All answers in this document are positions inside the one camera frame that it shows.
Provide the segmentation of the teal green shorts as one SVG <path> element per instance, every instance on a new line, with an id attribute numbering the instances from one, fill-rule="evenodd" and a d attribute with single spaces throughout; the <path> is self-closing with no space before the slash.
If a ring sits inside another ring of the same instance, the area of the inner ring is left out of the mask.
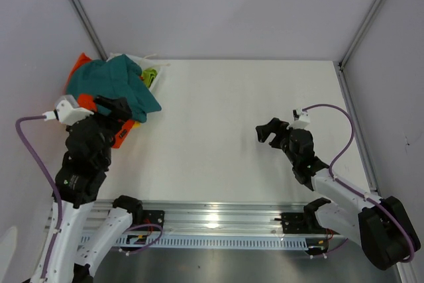
<path id="1" fill-rule="evenodd" d="M 73 72 L 65 92 L 75 99 L 82 94 L 109 99 L 125 98 L 132 119 L 144 123 L 149 113 L 159 112 L 162 107 L 141 80 L 141 75 L 142 68 L 125 54 L 107 62 L 92 60 Z"/>

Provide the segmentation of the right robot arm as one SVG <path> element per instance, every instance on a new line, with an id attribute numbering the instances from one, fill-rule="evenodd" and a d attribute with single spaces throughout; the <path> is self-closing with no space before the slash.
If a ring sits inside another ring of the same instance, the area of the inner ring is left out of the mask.
<path id="1" fill-rule="evenodd" d="M 313 136 L 305 129 L 273 118 L 257 126 L 256 134 L 259 142 L 283 151 L 302 186 L 320 194 L 303 208 L 308 231 L 333 230 L 361 247 L 380 270 L 413 260 L 421 241 L 398 198 L 371 194 L 336 175 L 315 154 Z"/>

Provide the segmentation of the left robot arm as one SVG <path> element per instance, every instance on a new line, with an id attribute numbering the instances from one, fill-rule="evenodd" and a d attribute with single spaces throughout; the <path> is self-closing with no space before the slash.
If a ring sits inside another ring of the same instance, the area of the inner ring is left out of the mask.
<path id="1" fill-rule="evenodd" d="M 144 221 L 141 201 L 120 196 L 112 218 L 97 231 L 90 244 L 78 247 L 87 218 L 111 165 L 111 151 L 120 141 L 132 112 L 124 97 L 87 96 L 80 103 L 63 95 L 55 108 L 41 115 L 66 126 L 66 152 L 53 190 L 52 222 L 40 261 L 30 282 L 92 282 L 99 263 L 126 229 Z"/>

